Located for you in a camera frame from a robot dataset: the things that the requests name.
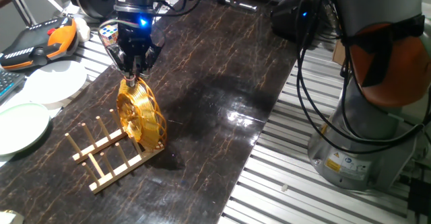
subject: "sticker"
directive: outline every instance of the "sticker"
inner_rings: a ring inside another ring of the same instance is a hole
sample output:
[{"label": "sticker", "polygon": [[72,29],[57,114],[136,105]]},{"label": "sticker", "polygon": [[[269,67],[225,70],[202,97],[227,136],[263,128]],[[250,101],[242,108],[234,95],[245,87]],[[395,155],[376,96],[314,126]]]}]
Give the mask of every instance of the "sticker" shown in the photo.
[{"label": "sticker", "polygon": [[359,160],[338,150],[332,150],[325,162],[331,170],[354,180],[363,180],[370,164],[371,161]]}]

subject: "orange wire basket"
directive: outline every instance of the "orange wire basket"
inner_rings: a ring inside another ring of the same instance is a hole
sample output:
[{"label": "orange wire basket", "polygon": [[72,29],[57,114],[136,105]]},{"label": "orange wire basket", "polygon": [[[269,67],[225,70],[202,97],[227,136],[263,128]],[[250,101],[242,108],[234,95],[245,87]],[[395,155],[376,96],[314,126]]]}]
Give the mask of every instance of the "orange wire basket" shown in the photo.
[{"label": "orange wire basket", "polygon": [[129,137],[135,137],[148,151],[165,148],[166,120],[143,79],[139,78],[134,87],[129,87],[125,79],[121,81],[117,109]]}]

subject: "blue led light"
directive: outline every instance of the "blue led light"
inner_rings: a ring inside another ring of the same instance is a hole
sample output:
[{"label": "blue led light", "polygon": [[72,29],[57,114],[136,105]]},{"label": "blue led light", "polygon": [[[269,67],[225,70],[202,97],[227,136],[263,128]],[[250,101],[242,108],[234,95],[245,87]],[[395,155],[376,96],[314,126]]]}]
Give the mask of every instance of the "blue led light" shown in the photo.
[{"label": "blue led light", "polygon": [[144,19],[140,19],[139,21],[141,22],[142,27],[144,27],[147,24],[147,22]]}]

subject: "wooden peg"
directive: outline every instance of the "wooden peg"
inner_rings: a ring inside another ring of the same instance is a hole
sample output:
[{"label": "wooden peg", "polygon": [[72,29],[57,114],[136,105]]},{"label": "wooden peg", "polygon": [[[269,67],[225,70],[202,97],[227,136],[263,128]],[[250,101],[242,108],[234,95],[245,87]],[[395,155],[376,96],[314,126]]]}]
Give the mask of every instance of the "wooden peg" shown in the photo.
[{"label": "wooden peg", "polygon": [[92,161],[92,163],[93,163],[94,167],[96,168],[97,172],[99,173],[100,177],[105,176],[105,174],[103,174],[103,171],[102,171],[102,169],[100,168],[99,164],[98,164],[98,163],[97,163],[97,161],[94,159],[94,156],[93,156],[91,153],[89,153],[89,154],[88,154],[88,157],[89,157],[89,158],[90,158],[90,160]]},{"label": "wooden peg", "polygon": [[117,141],[120,141],[122,138],[127,137],[126,132],[121,132],[120,129],[114,131],[110,134],[110,140],[108,140],[106,137],[100,139],[96,142],[97,147],[94,147],[93,145],[90,145],[86,147],[85,149],[82,149],[82,155],[79,155],[78,153],[73,155],[73,160],[75,160],[78,163],[81,163],[83,160],[88,158],[88,154],[92,153],[93,155],[100,152],[101,150],[107,148],[109,145],[116,143]]},{"label": "wooden peg", "polygon": [[87,170],[87,173],[92,177],[92,179],[95,181],[96,185],[99,186],[99,180],[96,178],[96,176],[94,175],[93,171],[90,169],[90,167],[88,167],[88,165],[86,163],[82,163],[82,165],[85,167],[85,169]]},{"label": "wooden peg", "polygon": [[102,127],[102,131],[105,134],[105,137],[110,141],[110,136],[108,133],[108,130],[106,129],[105,125],[102,122],[102,119],[100,119],[100,116],[96,116],[96,120],[99,122],[100,127]]},{"label": "wooden peg", "polygon": [[82,125],[82,128],[84,128],[84,131],[87,133],[87,137],[90,139],[91,144],[96,149],[97,148],[96,141],[94,140],[90,130],[88,130],[87,125],[85,123],[82,123],[81,125]]},{"label": "wooden peg", "polygon": [[110,165],[108,158],[106,157],[106,155],[104,153],[100,153],[100,156],[102,156],[103,162],[105,163],[106,167],[108,168],[110,174],[114,177],[115,176],[114,169]]},{"label": "wooden peg", "polygon": [[69,140],[70,144],[72,144],[72,147],[79,153],[79,156],[82,156],[81,149],[79,149],[78,145],[76,145],[75,141],[72,139],[69,133],[66,133],[65,136],[67,140]]},{"label": "wooden peg", "polygon": [[115,123],[117,124],[117,126],[119,126],[121,132],[124,132],[123,126],[121,126],[120,123],[120,118],[117,116],[117,114],[115,114],[115,111],[113,109],[110,109],[109,112],[112,114],[112,117],[114,118]]},{"label": "wooden peg", "polygon": [[120,143],[115,143],[115,147],[119,150],[120,156],[123,159],[124,163],[126,163],[127,167],[130,167],[129,160],[127,160],[126,155],[124,154],[123,149],[120,146]]},{"label": "wooden peg", "polygon": [[137,144],[137,141],[136,141],[135,137],[131,137],[131,139],[132,139],[132,142],[133,142],[133,144],[134,144],[134,146],[136,148],[137,153],[139,154],[139,156],[142,156],[142,150],[139,147],[139,145]]}]

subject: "white plate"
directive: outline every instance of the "white plate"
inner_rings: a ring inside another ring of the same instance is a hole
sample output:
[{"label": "white plate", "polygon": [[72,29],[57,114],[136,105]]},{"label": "white plate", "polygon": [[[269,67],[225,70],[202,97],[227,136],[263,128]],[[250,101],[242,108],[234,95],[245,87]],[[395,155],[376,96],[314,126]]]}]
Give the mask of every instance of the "white plate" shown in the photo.
[{"label": "white plate", "polygon": [[0,156],[24,150],[37,142],[48,128],[45,106],[25,103],[0,112]]},{"label": "white plate", "polygon": [[52,104],[72,96],[84,85],[86,68],[75,61],[59,61],[29,76],[24,91],[31,102]]}]

